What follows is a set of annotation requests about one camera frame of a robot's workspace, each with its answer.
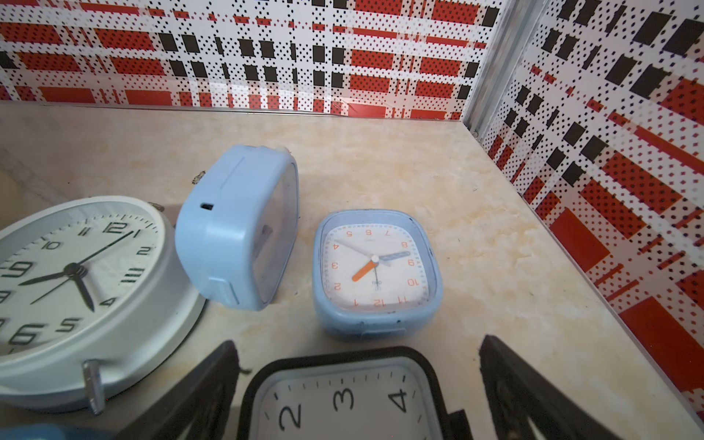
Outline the black rectangular alarm clock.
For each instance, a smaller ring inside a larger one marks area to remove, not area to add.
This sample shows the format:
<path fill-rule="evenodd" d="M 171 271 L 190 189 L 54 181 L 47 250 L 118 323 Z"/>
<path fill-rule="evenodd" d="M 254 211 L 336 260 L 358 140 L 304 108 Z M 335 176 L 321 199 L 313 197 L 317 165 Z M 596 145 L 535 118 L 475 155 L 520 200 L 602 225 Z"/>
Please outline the black rectangular alarm clock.
<path fill-rule="evenodd" d="M 239 439 L 469 439 L 431 363 L 408 346 L 280 359 L 244 394 Z"/>

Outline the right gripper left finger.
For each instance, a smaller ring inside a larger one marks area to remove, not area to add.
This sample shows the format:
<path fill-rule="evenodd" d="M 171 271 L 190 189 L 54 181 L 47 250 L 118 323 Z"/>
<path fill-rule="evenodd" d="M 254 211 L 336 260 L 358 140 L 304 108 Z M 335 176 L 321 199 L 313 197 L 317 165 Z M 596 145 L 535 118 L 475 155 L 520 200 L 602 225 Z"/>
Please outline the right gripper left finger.
<path fill-rule="evenodd" d="M 240 366 L 233 341 L 218 346 L 116 439 L 221 439 Z"/>

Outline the white round alarm clock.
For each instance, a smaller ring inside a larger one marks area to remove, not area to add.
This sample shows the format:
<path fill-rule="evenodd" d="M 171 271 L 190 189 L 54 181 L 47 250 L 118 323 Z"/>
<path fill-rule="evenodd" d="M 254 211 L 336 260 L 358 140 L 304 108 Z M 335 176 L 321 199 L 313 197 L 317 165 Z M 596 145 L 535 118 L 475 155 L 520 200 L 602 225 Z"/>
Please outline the white round alarm clock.
<path fill-rule="evenodd" d="M 63 413 L 91 408 L 159 367 L 205 298 L 153 205 L 97 196 L 40 211 L 1 233 L 1 400 Z"/>

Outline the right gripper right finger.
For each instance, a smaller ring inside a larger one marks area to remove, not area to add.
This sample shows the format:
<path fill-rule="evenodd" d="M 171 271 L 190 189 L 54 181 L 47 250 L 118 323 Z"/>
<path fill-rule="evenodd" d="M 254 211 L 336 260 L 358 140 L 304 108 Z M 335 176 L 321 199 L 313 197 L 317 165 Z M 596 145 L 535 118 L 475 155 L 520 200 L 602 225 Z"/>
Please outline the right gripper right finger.
<path fill-rule="evenodd" d="M 482 341 L 480 372 L 499 439 L 617 437 L 496 335 L 486 335 Z"/>

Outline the blue square alarm clock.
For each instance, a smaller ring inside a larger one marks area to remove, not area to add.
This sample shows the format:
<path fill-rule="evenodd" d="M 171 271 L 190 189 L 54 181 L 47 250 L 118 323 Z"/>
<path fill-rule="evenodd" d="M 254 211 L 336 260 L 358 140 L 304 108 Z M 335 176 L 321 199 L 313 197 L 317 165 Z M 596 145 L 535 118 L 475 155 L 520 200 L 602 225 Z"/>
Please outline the blue square alarm clock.
<path fill-rule="evenodd" d="M 108 440 L 114 433 L 84 427 L 35 423 L 1 429 L 2 440 Z"/>

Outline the white blue oval clock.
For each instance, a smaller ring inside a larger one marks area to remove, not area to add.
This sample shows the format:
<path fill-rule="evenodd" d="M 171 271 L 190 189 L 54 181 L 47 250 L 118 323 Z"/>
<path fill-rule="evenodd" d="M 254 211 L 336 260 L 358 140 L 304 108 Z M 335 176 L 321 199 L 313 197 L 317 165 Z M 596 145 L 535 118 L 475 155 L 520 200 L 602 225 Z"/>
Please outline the white blue oval clock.
<path fill-rule="evenodd" d="M 409 214 L 345 210 L 320 223 L 313 249 L 313 305 L 332 337 L 412 333 L 433 319 L 443 298 L 430 240 Z"/>

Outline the light blue alarm clock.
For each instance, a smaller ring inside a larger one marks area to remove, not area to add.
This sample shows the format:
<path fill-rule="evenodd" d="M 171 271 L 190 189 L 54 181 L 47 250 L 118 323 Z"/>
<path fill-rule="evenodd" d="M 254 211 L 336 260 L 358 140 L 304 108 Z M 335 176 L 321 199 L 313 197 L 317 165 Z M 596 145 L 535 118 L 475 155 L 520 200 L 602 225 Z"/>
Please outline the light blue alarm clock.
<path fill-rule="evenodd" d="M 293 252 L 299 200 L 288 150 L 234 146 L 224 153 L 177 220 L 177 253 L 196 290 L 229 308 L 267 307 Z"/>

